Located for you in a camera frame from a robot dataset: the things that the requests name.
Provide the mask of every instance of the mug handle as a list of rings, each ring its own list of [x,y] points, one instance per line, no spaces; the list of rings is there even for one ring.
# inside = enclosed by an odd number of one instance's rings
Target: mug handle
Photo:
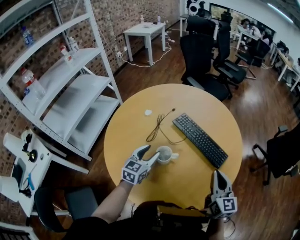
[[[171,155],[171,158],[172,159],[177,159],[179,157],[179,154],[178,153],[173,153],[172,155]]]

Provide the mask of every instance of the shelf board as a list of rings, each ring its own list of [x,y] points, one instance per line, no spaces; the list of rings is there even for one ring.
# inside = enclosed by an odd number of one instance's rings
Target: shelf board
[[[1,84],[7,83],[10,78],[14,75],[14,73],[22,66],[22,64],[30,58],[38,49],[40,49],[43,45],[49,42],[51,39],[62,33],[63,31],[67,30],[68,28],[74,26],[77,23],[87,19],[90,17],[90,14],[86,13],[77,18],[72,19],[64,23],[63,25],[53,29],[48,34],[44,35],[41,39],[36,41],[34,45],[27,48],[8,68],[6,73],[3,75],[1,80]]]
[[[80,75],[56,101],[43,122],[67,141],[90,106],[109,83],[108,77]]]
[[[86,112],[68,142],[88,154],[119,103],[115,98],[101,95]]]
[[[99,48],[80,49],[74,54],[74,66],[69,66],[64,58],[61,58],[39,79],[46,90],[45,96],[41,100],[37,100],[35,94],[30,92],[22,102],[33,115],[40,118],[60,90],[99,53]]]
[[[0,38],[20,21],[51,3],[52,0],[22,0],[13,5],[0,16]]]

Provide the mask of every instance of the brick wall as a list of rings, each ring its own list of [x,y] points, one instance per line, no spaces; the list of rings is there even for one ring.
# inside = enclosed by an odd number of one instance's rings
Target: brick wall
[[[16,2],[18,0],[1,2],[0,14],[4,13]],[[125,47],[123,31],[138,24],[140,15],[143,14],[146,22],[157,21],[158,15],[161,16],[162,21],[168,20],[169,24],[174,24],[179,19],[179,0],[92,0],[91,3],[98,26],[115,53],[123,51]],[[75,0],[57,0],[63,22],[70,19],[75,4]],[[76,13],[80,15],[84,12],[84,6],[81,3]],[[22,26],[26,26],[31,31],[34,39],[38,40],[57,25],[52,8],[45,7],[14,27],[5,37],[0,39],[0,68],[6,70],[25,49],[26,46],[20,31]],[[70,36],[76,39],[80,48],[94,46],[94,37],[87,21],[74,26],[70,30]],[[115,72],[123,62],[116,58],[103,38],[102,41],[112,71]],[[57,36],[37,51],[23,66],[32,70],[39,78],[61,57],[59,51],[60,42],[63,42],[63,38],[62,36]],[[140,37],[131,37],[130,42],[133,54],[143,47],[143,40]],[[95,58],[91,61],[88,64],[88,68],[95,74],[106,74],[100,58]],[[16,73],[12,77],[9,85],[15,94],[22,99],[24,85],[20,79],[20,73]],[[0,92],[1,176],[9,176],[14,163],[14,156],[2,145],[5,133],[10,132],[20,137],[25,129],[33,127]],[[25,219],[26,217],[19,204],[12,202],[0,194],[0,221],[12,224],[24,224]]]

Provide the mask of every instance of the black keyboard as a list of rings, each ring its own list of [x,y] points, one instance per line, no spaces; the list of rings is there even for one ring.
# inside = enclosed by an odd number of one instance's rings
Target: black keyboard
[[[192,141],[214,167],[219,168],[228,158],[228,155],[220,146],[185,113],[176,118],[173,123]]]

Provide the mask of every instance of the ceiling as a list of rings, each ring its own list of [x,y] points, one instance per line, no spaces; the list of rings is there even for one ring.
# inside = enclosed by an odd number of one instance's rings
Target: ceiling
[[[300,3],[298,0],[260,0],[264,3],[270,3],[290,19],[300,28]]]

